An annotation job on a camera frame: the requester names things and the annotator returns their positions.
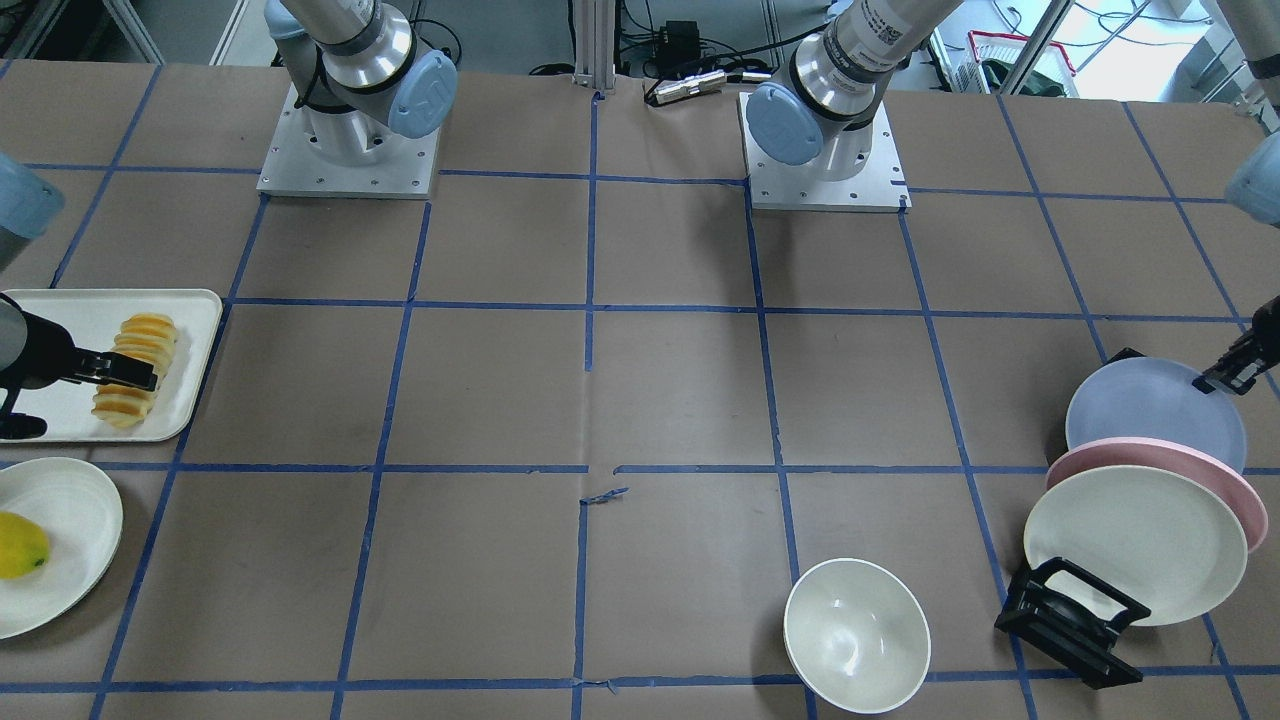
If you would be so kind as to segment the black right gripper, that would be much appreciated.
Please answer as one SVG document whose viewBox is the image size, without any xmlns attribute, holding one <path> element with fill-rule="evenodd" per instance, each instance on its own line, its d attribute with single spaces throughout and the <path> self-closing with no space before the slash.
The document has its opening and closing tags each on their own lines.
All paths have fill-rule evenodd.
<svg viewBox="0 0 1280 720">
<path fill-rule="evenodd" d="M 96 386 L 123 386 L 155 391 L 155 365 L 113 351 L 76 348 L 68 331 L 58 323 L 23 310 L 9 296 L 1 305 L 1 437 L 33 439 L 44 436 L 47 423 L 15 411 L 24 389 L 47 388 L 60 380 Z"/>
</svg>

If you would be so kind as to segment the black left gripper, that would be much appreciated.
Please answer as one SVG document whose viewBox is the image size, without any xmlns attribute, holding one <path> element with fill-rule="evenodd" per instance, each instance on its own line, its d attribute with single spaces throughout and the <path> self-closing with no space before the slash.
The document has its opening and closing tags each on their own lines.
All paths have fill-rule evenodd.
<svg viewBox="0 0 1280 720">
<path fill-rule="evenodd" d="M 1251 318 L 1249 329 L 1236 341 L 1236 356 L 1222 356 L 1192 380 L 1203 395 L 1213 392 L 1243 396 L 1258 375 L 1279 363 L 1279 296 L 1261 305 Z"/>
</svg>

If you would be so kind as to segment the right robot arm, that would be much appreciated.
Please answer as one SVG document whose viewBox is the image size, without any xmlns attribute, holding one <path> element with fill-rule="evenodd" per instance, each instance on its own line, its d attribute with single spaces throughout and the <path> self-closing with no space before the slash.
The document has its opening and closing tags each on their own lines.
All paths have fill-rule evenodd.
<svg viewBox="0 0 1280 720">
<path fill-rule="evenodd" d="M 453 60 L 429 47 L 381 1 L 269 1 L 268 32 L 291 74 L 256 188 L 282 199 L 426 200 L 439 131 L 458 87 Z M 22 393 L 91 384 L 73 411 L 86 428 L 128 430 L 163 414 L 195 333 L 164 314 L 105 320 L 105 351 L 81 347 L 61 324 L 3 297 L 3 438 L 50 439 L 52 414 L 18 411 Z"/>
</svg>

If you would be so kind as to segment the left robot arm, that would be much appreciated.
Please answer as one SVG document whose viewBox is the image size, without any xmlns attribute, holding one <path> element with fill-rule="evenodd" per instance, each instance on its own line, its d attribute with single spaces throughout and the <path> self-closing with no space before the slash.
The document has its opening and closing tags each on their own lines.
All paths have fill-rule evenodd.
<svg viewBox="0 0 1280 720">
<path fill-rule="evenodd" d="M 787 64 L 748 96 L 746 135 L 772 160 L 790 167 L 814 163 L 847 132 L 869 126 L 890 77 L 927 35 L 961 1 L 840 1 L 820 31 L 804 36 Z M 1277 1 L 1215 1 L 1245 67 L 1277 114 Z M 1038 61 L 1057 23 L 1051 12 L 1001 83 L 1015 94 Z M 1270 135 L 1228 182 L 1224 197 L 1256 222 L 1277 228 L 1277 132 Z M 1202 393 L 1244 395 L 1277 366 L 1277 297 L 1261 306 L 1248 331 L 1193 380 Z"/>
</svg>

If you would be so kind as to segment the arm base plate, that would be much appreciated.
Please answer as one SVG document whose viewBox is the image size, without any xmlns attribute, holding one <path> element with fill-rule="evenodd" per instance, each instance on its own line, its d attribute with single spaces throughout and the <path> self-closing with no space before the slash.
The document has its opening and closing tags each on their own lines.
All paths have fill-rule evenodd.
<svg viewBox="0 0 1280 720">
<path fill-rule="evenodd" d="M 750 133 L 749 94 L 739 95 L 742 150 L 751 205 L 763 211 L 900 213 L 913 206 L 899 149 L 882 104 L 870 126 L 846 132 L 813 161 L 787 165 L 768 156 Z"/>
<path fill-rule="evenodd" d="M 287 91 L 256 190 L 273 197 L 428 201 L 442 129 L 406 138 L 358 111 L 297 108 Z"/>
</svg>

